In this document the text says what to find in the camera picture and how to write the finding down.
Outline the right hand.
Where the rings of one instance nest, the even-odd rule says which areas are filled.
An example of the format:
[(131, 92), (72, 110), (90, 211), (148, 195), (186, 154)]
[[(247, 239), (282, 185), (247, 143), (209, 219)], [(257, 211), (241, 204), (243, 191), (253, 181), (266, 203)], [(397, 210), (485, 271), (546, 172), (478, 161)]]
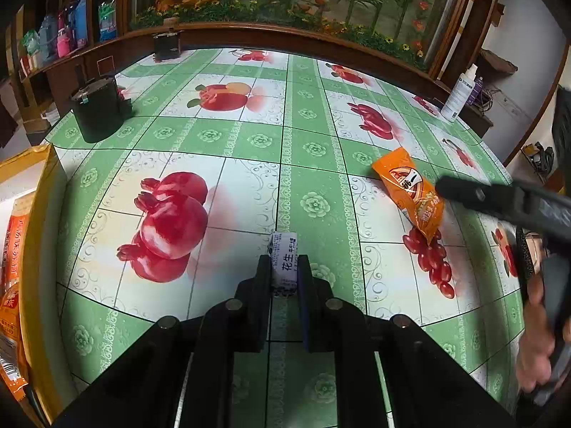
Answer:
[(552, 376), (550, 356), (555, 350), (556, 338), (549, 326), (543, 304), (544, 283), (540, 274), (527, 281), (527, 302), (524, 307), (525, 330), (519, 341), (516, 377), (524, 392), (532, 392)]

